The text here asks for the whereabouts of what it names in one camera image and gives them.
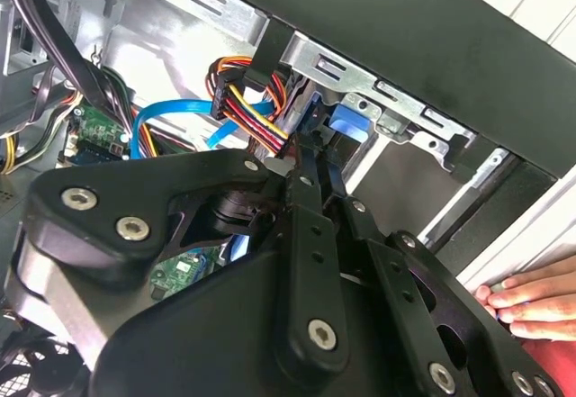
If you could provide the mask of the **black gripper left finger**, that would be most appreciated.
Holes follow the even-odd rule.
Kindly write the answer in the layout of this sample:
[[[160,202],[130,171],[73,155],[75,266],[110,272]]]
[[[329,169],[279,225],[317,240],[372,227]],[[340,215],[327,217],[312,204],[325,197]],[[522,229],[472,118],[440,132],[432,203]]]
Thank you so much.
[[[113,335],[162,303],[148,289],[160,259],[239,234],[252,257],[294,207],[327,216],[320,149],[301,135],[291,140],[284,175],[241,149],[46,172],[27,195],[18,274],[94,371]]]

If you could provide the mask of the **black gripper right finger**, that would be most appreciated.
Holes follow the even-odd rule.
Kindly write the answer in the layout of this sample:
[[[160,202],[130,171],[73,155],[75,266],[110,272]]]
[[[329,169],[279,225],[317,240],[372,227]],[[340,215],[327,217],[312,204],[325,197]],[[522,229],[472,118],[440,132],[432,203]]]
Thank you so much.
[[[412,234],[384,236],[348,195],[337,155],[316,157],[340,263],[364,284],[399,396],[559,396],[553,378]]]

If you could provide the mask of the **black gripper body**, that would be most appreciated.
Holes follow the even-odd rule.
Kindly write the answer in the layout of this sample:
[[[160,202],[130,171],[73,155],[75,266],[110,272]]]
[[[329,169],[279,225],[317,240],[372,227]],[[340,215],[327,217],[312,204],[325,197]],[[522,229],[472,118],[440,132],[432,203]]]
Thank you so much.
[[[296,206],[261,252],[124,324],[93,396],[399,396],[334,219]]]

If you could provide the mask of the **person bare hand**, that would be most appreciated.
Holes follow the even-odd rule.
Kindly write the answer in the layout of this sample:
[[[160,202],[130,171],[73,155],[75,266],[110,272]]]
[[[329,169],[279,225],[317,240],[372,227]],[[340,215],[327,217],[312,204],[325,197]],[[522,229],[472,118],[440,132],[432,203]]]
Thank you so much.
[[[518,338],[575,340],[575,256],[512,275],[497,292],[481,285],[474,297]]]

